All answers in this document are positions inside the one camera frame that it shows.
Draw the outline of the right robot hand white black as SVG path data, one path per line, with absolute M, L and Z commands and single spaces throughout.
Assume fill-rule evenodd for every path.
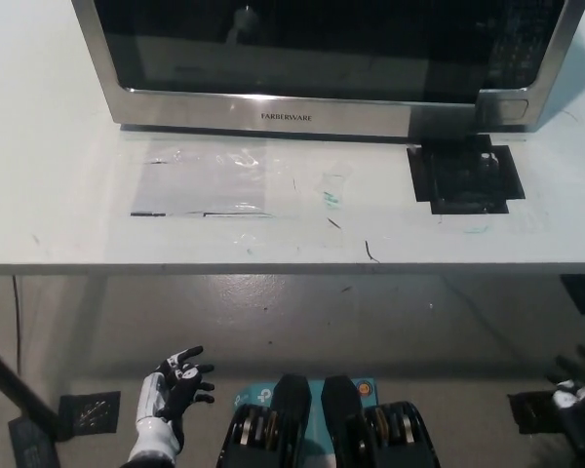
M 578 360 L 558 355 L 546 378 L 555 386 L 553 403 L 567 431 L 585 430 L 585 345 L 576 346 Z

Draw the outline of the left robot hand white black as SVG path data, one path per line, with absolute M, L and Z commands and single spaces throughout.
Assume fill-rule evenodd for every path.
M 203 346 L 196 346 L 175 353 L 143 380 L 136 421 L 150 417 L 181 421 L 191 405 L 215 401 L 211 395 L 215 387 L 204 380 L 204 375 L 215 367 L 194 362 L 203 351 Z

